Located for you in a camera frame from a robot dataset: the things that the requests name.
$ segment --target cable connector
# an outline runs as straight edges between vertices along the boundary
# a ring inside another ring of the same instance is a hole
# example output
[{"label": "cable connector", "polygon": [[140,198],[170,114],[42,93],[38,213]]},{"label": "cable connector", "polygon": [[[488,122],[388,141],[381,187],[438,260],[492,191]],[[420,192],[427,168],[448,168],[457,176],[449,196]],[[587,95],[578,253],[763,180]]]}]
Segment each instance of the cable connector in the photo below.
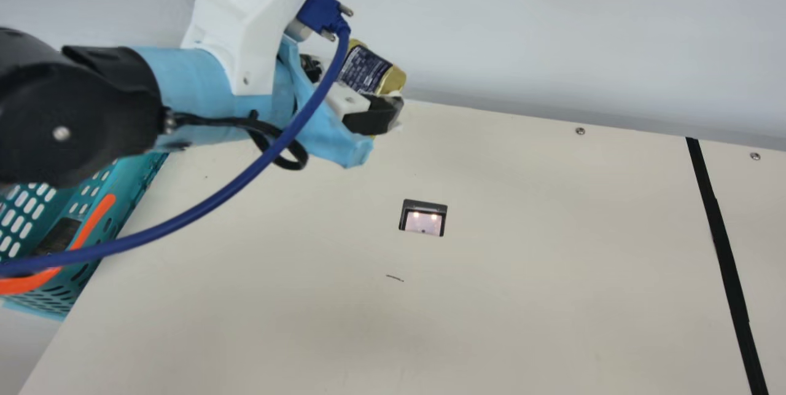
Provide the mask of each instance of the cable connector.
[{"label": "cable connector", "polygon": [[334,33],[345,28],[349,31],[349,25],[342,14],[352,17],[354,12],[337,0],[306,0],[298,11],[297,20],[334,42]]}]

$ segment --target white plastic bracket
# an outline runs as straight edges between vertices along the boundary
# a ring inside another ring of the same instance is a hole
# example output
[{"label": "white plastic bracket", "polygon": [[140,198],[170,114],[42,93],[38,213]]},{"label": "white plastic bracket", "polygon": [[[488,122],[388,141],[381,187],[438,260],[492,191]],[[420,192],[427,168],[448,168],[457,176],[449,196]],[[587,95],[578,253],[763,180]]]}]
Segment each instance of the white plastic bracket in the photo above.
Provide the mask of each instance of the white plastic bracket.
[{"label": "white plastic bracket", "polygon": [[305,1],[196,0],[180,48],[213,54],[234,95],[269,95],[281,36]]}]

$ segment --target white wall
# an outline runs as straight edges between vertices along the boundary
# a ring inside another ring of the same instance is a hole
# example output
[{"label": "white wall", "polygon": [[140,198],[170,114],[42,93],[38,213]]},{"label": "white wall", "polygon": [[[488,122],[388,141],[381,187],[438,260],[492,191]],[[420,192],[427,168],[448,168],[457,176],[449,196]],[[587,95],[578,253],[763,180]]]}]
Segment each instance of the white wall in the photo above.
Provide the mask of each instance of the white wall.
[{"label": "white wall", "polygon": [[342,1],[412,98],[786,149],[786,0]]}]

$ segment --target blue cable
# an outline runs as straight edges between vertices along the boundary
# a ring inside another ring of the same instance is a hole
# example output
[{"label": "blue cable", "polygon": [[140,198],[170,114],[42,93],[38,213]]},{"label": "blue cable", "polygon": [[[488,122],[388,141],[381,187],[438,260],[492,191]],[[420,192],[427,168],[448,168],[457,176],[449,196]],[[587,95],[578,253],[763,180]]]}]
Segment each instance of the blue cable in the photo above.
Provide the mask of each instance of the blue cable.
[{"label": "blue cable", "polygon": [[228,199],[241,191],[248,183],[252,182],[262,171],[270,165],[276,157],[281,154],[284,149],[297,137],[300,130],[306,125],[317,107],[325,100],[328,95],[331,85],[338,79],[341,67],[343,65],[343,57],[346,56],[346,51],[349,48],[349,34],[350,28],[345,22],[337,25],[336,34],[339,37],[339,43],[336,48],[336,56],[333,58],[322,82],[319,83],[317,89],[311,95],[311,98],[306,102],[303,109],[292,119],[289,126],[284,129],[281,137],[273,141],[268,151],[265,151],[262,156],[256,159],[248,168],[246,168],[238,177],[229,182],[225,187],[221,188],[218,192],[206,198],[200,204],[195,205],[193,208],[184,211],[179,216],[175,216],[168,221],[161,222],[154,227],[145,229],[142,232],[134,233],[127,237],[118,238],[113,241],[108,241],[99,246],[92,246],[85,249],[76,249],[71,251],[54,253],[45,257],[32,257],[20,260],[8,261],[0,263],[0,277],[14,277],[20,275],[33,274],[48,267],[65,266],[68,264],[87,263],[89,261],[98,260],[102,257],[114,255],[116,253],[125,252],[129,249],[142,246],[143,244],[163,238],[175,230],[182,229],[192,222],[198,221],[200,218],[208,215],[211,211],[223,205]]}]

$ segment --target black strip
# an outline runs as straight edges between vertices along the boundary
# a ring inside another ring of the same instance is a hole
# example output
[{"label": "black strip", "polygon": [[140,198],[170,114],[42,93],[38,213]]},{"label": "black strip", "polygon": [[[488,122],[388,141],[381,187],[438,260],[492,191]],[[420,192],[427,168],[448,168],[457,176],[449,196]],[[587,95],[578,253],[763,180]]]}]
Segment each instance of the black strip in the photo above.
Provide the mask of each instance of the black strip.
[{"label": "black strip", "polygon": [[704,163],[704,154],[701,152],[699,141],[695,138],[687,138],[687,141],[688,151],[690,151],[690,158],[693,162],[693,171],[696,172],[696,182],[699,183],[701,199],[704,201],[704,210],[707,213],[707,222],[710,224],[712,241],[715,242],[715,253],[718,255],[718,265],[721,267],[723,287],[726,291],[726,300],[729,302],[739,352],[742,354],[747,374],[747,383],[750,385],[750,392],[753,395],[767,395],[767,384],[764,381],[764,373],[761,371],[761,362],[758,360],[753,334],[750,332],[750,319],[747,317],[742,284],[739,282],[732,246],[723,223],[721,207],[719,207],[718,199],[715,198],[715,193],[712,190],[710,174],[707,172],[707,165]]}]

